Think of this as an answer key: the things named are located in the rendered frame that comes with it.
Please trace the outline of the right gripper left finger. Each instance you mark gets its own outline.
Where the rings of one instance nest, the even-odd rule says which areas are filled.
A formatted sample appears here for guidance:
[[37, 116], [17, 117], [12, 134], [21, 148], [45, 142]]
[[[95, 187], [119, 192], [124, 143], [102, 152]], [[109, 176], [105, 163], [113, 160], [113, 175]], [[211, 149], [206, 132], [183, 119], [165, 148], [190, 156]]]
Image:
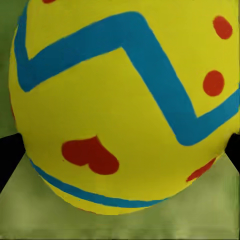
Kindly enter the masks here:
[[0, 193], [25, 153], [20, 133], [0, 138]]

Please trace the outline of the easter egg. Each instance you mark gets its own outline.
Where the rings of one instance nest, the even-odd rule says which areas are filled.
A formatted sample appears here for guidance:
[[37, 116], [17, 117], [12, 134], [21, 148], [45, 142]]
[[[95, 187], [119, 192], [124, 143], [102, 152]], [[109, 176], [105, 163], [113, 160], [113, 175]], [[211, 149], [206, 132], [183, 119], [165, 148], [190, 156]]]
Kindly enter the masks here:
[[28, 0], [8, 81], [26, 155], [58, 196], [141, 211], [240, 132], [240, 0]]

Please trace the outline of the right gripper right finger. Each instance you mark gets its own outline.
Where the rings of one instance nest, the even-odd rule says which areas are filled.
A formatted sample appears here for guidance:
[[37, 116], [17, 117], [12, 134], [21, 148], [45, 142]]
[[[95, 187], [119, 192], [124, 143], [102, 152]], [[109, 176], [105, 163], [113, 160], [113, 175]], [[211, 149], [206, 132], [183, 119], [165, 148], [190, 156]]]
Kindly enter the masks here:
[[226, 153], [228, 158], [231, 160], [233, 165], [236, 167], [236, 169], [240, 173], [240, 133], [231, 134], [231, 138], [226, 148], [224, 149], [224, 152]]

